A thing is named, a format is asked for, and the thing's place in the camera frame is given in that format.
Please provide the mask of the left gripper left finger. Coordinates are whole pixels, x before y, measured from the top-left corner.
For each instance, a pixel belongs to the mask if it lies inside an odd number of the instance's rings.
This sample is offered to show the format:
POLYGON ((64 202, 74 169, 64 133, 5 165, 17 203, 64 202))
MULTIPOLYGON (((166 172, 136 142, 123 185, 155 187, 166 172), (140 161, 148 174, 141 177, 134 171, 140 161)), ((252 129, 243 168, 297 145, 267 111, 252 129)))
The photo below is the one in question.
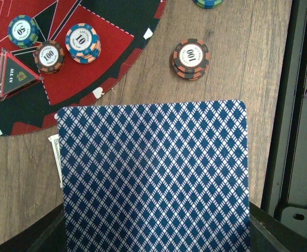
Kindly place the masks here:
POLYGON ((66 251, 64 205, 0 245, 0 251, 66 251))

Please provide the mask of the blue chip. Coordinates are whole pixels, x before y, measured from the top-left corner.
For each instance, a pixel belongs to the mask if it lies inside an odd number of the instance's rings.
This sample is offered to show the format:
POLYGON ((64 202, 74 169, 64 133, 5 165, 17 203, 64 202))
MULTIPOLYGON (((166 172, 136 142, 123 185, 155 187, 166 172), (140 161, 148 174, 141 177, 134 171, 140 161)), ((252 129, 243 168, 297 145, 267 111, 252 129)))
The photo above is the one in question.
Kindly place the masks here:
POLYGON ((68 30, 65 45, 73 60, 81 64, 92 63, 101 52, 97 32, 86 23, 76 24, 68 30))

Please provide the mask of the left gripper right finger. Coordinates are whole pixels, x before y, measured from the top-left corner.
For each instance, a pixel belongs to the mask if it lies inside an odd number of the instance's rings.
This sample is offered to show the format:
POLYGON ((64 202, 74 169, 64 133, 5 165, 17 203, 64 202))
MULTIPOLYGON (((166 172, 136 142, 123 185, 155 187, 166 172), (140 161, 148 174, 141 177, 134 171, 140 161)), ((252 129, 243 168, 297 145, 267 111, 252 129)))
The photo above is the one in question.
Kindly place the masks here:
POLYGON ((307 251, 307 239, 250 203, 251 251, 307 251))

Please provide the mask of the teal poker chip stack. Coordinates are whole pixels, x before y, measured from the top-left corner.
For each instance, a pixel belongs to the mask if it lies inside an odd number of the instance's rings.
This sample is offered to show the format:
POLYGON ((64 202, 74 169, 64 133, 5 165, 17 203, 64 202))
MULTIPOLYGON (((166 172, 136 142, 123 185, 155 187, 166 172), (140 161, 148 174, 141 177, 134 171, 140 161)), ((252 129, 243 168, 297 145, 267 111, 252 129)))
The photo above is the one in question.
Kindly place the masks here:
POLYGON ((220 6, 223 0, 193 0, 193 2, 203 9, 213 9, 220 6))

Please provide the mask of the red poker chip stack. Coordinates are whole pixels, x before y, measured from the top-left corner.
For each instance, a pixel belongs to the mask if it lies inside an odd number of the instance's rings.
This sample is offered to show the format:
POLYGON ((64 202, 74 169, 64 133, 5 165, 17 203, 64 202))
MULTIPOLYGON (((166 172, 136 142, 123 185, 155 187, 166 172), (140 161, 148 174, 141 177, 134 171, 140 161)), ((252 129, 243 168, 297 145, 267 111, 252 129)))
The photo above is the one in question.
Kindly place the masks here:
POLYGON ((180 78, 195 81, 207 73, 209 58, 209 49, 202 40, 188 38, 175 47, 171 65, 180 78))

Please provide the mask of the blue card deck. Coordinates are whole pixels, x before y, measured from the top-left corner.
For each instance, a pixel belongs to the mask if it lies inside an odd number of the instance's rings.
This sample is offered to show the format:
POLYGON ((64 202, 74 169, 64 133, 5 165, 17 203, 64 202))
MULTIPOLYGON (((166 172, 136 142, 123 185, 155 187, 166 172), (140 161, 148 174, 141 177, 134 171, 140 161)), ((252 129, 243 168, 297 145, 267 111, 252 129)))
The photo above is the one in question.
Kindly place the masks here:
POLYGON ((68 251, 249 251, 240 100, 64 107, 68 251))

